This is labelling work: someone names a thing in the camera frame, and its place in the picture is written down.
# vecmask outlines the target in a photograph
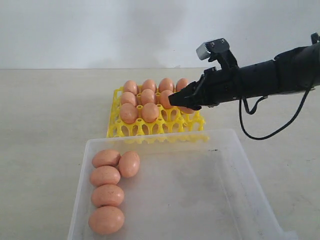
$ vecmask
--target white table surface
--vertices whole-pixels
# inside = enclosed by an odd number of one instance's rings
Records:
[[[86,141],[104,138],[113,90],[126,80],[198,80],[200,68],[0,70],[0,239],[66,239]],[[272,96],[245,116],[256,136],[287,122],[302,95]],[[204,108],[205,129],[232,128],[285,231],[320,239],[320,90],[265,141],[241,131],[238,102]]]

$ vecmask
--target clear plastic container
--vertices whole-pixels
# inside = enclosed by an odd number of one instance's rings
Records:
[[[68,240],[297,240],[284,232],[233,130],[192,132],[208,141],[147,144],[149,138],[180,139],[191,132],[89,140],[85,147]],[[101,236],[88,218],[94,187],[91,160],[100,150],[136,150],[138,174],[121,179],[125,223]]]

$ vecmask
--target brown egg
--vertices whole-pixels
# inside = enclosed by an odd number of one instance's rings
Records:
[[[174,82],[170,78],[164,78],[159,84],[159,93],[161,93],[164,90],[170,90],[171,92],[174,91],[175,85]]]
[[[137,101],[136,96],[132,92],[129,92],[129,91],[122,93],[122,95],[120,97],[120,103],[121,103],[121,105],[132,104],[135,107],[138,105],[138,101]]]
[[[97,187],[92,195],[91,195],[91,202],[97,208],[102,206],[119,206],[125,198],[124,191],[118,187],[117,185],[113,184],[106,184]]]
[[[153,123],[159,117],[159,109],[157,105],[148,102],[141,110],[141,116],[146,123]]]
[[[104,206],[95,210],[88,221],[92,231],[100,235],[117,232],[125,222],[123,212],[114,206]]]
[[[113,149],[99,151],[92,159],[95,168],[101,166],[116,166],[120,159],[120,153]]]
[[[181,78],[175,86],[175,90],[179,92],[181,89],[185,88],[188,85],[188,79]]]
[[[179,106],[179,109],[185,114],[193,114],[195,112],[195,110],[192,110],[191,108],[187,108],[185,106]]]
[[[138,116],[138,109],[131,103],[125,103],[120,107],[120,118],[126,124],[133,124]]]
[[[90,183],[96,187],[104,184],[118,184],[120,172],[113,166],[100,166],[92,171]]]
[[[147,103],[157,103],[157,97],[154,91],[151,89],[145,89],[141,93],[141,104],[146,105]]]
[[[125,84],[123,85],[123,92],[130,92],[130,93],[133,93],[134,95],[137,95],[138,85],[136,84],[135,81],[132,81],[132,80],[126,81]]]
[[[135,151],[127,151],[119,161],[119,171],[124,178],[131,178],[137,174],[140,167],[140,157]]]
[[[160,104],[165,109],[171,109],[173,107],[173,106],[171,106],[169,98],[168,98],[171,94],[173,94],[173,92],[170,90],[164,90],[160,94]]]
[[[152,79],[145,80],[144,83],[142,84],[142,88],[141,88],[142,92],[145,89],[151,89],[155,93],[157,91],[156,82],[153,81]]]

